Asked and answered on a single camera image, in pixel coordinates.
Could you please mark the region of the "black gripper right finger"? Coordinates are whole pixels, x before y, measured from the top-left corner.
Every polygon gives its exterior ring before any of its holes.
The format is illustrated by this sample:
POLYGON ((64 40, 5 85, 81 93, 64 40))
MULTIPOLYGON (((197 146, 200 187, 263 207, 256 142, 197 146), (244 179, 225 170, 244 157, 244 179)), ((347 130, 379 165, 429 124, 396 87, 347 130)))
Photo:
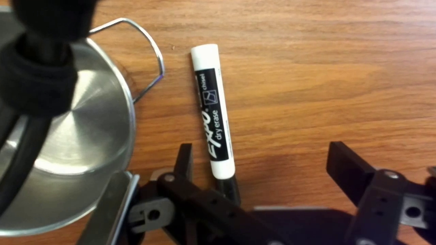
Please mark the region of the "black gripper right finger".
POLYGON ((415 184, 389 169, 374 169, 343 142, 328 146, 325 170, 357 207, 346 245, 396 245, 400 225, 436 245, 436 179, 415 184))

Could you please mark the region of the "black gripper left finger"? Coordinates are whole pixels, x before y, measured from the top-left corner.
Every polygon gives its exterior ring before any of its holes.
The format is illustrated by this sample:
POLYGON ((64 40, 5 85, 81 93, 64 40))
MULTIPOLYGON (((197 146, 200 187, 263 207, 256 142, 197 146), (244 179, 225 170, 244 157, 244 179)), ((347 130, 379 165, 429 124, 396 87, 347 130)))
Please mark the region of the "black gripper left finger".
POLYGON ((182 143, 173 169, 140 188, 131 206, 132 234, 163 229, 180 245, 290 245, 271 226, 190 181, 192 145, 182 143))

